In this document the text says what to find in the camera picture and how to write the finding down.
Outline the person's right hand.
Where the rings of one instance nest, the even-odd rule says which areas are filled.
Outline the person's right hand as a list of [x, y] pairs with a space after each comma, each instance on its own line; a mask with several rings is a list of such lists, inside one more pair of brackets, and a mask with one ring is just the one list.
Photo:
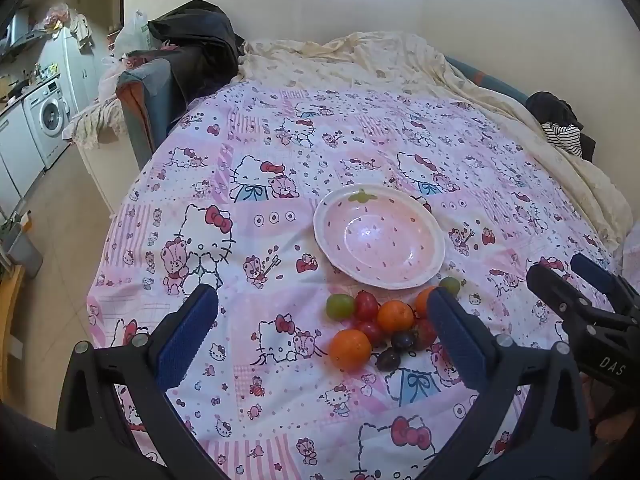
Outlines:
[[598, 468], [623, 442], [639, 417], [639, 405], [623, 393], [580, 374], [592, 445], [592, 466]]

